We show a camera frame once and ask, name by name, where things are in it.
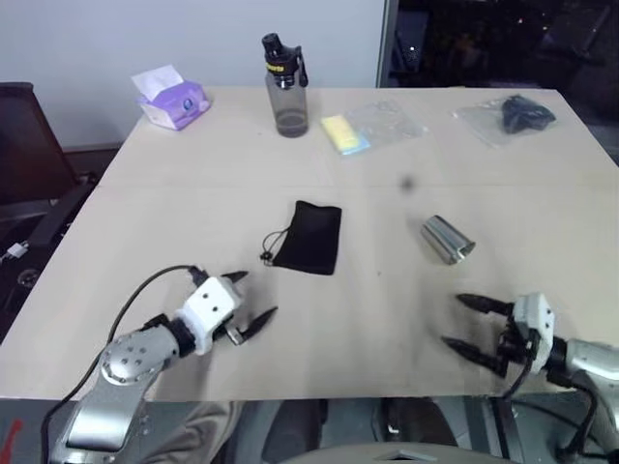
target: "tissue box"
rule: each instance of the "tissue box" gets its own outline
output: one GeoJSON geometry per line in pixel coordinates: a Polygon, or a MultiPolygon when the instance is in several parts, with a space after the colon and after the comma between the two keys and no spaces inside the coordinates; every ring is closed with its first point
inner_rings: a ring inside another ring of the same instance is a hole
{"type": "Polygon", "coordinates": [[[202,86],[189,82],[173,66],[143,72],[132,77],[142,94],[139,105],[151,123],[179,131],[209,109],[202,86]]]}

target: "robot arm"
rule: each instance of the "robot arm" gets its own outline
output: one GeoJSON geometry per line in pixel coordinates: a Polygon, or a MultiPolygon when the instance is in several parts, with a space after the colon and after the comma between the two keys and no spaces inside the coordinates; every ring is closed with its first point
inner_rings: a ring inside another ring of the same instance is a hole
{"type": "Polygon", "coordinates": [[[608,412],[612,428],[619,432],[619,349],[554,336],[554,312],[541,293],[520,297],[513,304],[471,294],[457,295],[457,298],[482,313],[496,312],[507,317],[507,326],[499,337],[495,356],[484,354],[477,346],[465,341],[443,337],[445,343],[461,356],[501,377],[507,374],[509,363],[524,364],[522,374],[504,398],[514,394],[530,372],[542,370],[549,382],[560,387],[577,388],[592,397],[591,417],[588,415],[573,443],[559,450],[559,458],[581,451],[598,398],[608,412]]]}
{"type": "Polygon", "coordinates": [[[243,302],[234,283],[246,274],[207,278],[171,321],[162,314],[109,343],[99,357],[95,386],[75,406],[52,462],[114,462],[135,432],[144,394],[162,371],[193,352],[207,353],[224,334],[239,345],[259,332],[276,308],[259,316],[244,333],[232,325],[243,302]]]}

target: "water bottle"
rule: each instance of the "water bottle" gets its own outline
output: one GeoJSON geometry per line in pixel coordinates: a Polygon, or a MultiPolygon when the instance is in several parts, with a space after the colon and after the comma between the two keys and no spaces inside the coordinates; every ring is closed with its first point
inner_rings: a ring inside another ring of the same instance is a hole
{"type": "Polygon", "coordinates": [[[275,33],[264,36],[262,44],[267,62],[265,80],[278,132],[299,137],[308,131],[308,75],[301,47],[282,45],[275,33]]]}

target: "wooden table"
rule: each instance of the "wooden table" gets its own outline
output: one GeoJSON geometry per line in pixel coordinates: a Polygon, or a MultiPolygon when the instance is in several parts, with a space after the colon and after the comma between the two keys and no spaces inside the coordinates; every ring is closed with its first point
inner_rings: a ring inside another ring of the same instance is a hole
{"type": "MultiPolygon", "coordinates": [[[[179,263],[247,269],[241,316],[280,310],[250,343],[179,362],[154,386],[159,399],[500,392],[502,381],[440,341],[495,343],[501,321],[458,305],[462,291],[505,300],[543,291],[558,334],[619,344],[617,169],[558,93],[522,91],[557,124],[493,149],[452,112],[513,90],[313,89],[311,127],[298,139],[277,135],[264,89],[211,91],[213,108],[181,132],[137,123],[0,348],[0,396],[63,396],[133,289],[179,263]],[[429,132],[338,155],[319,118],[388,99],[429,132]],[[343,209],[333,276],[258,259],[297,199],[343,209]],[[435,214],[477,242],[464,262],[445,266],[420,237],[435,214]]],[[[170,314],[189,292],[185,275],[159,280],[120,332],[170,314]]]]}

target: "yellow sponge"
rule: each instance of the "yellow sponge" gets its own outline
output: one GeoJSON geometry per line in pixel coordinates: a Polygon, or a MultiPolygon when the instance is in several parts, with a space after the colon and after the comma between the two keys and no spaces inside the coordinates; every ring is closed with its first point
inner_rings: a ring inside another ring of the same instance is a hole
{"type": "Polygon", "coordinates": [[[336,148],[341,152],[347,152],[348,150],[356,148],[361,143],[355,131],[342,115],[339,114],[338,116],[322,118],[320,122],[329,135],[329,138],[331,138],[336,148]]]}

